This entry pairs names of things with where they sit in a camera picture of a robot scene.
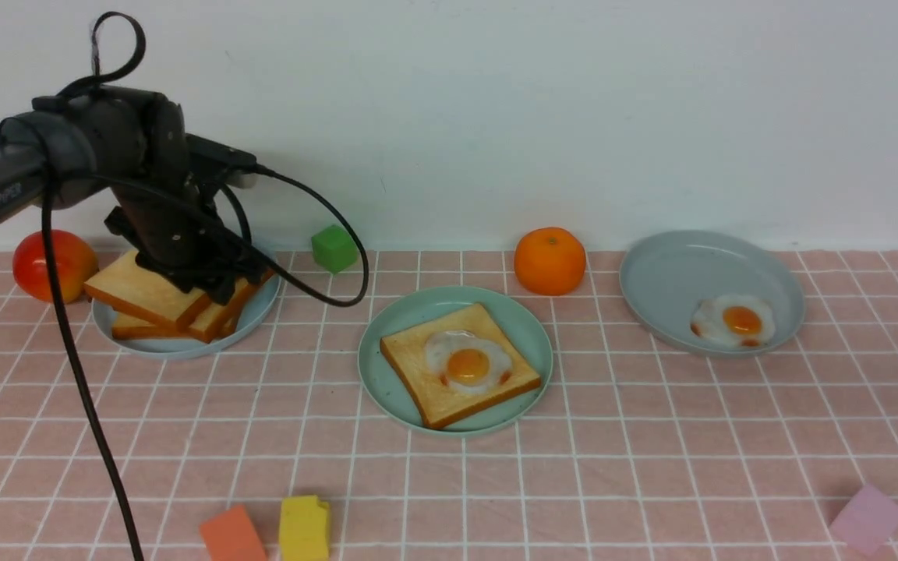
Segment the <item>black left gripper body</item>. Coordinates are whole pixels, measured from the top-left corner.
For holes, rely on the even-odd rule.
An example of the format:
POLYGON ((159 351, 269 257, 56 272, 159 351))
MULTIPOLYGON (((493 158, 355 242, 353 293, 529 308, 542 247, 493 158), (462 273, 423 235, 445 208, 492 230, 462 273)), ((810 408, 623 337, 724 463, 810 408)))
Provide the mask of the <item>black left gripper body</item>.
POLYGON ((68 86, 32 100, 35 117, 59 129, 45 138, 55 179, 42 203, 41 234, 54 259, 51 213, 101 189, 118 205, 104 220, 138 251, 136 263, 175 285, 252 276, 252 235, 228 233, 214 195, 224 182, 189 173, 184 111, 163 93, 124 86, 68 86))

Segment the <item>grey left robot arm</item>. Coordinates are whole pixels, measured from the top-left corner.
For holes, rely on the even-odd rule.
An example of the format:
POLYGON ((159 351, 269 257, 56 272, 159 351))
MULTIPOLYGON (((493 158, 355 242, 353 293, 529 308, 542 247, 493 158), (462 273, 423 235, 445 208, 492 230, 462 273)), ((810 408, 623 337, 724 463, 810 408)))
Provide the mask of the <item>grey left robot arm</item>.
POLYGON ((110 189, 118 205, 104 224, 138 249, 140 266, 226 303, 228 271, 249 266, 214 230, 213 198, 254 166, 252 153, 186 132, 182 108, 162 93, 70 88, 0 121, 0 224, 31 205, 67 209, 110 189))

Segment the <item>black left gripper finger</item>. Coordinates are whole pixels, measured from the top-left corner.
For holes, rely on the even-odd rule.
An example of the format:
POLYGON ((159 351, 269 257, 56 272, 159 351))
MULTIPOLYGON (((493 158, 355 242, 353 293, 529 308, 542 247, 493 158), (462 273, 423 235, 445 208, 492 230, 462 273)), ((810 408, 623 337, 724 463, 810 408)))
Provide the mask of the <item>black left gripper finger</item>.
POLYGON ((217 274, 207 278, 207 297, 217 305, 226 306, 235 297, 243 276, 234 273, 217 274))

